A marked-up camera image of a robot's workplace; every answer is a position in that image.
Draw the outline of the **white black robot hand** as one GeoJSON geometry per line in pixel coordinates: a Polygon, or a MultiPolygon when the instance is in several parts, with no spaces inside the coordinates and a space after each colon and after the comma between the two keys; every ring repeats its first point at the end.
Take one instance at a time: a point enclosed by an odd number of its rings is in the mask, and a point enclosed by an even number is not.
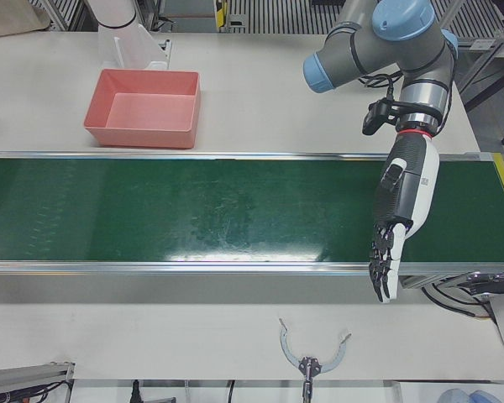
{"type": "Polygon", "coordinates": [[[431,136],[406,129],[381,171],[373,205],[370,280],[378,300],[396,299],[404,243],[425,223],[433,200],[439,154],[431,136]]]}

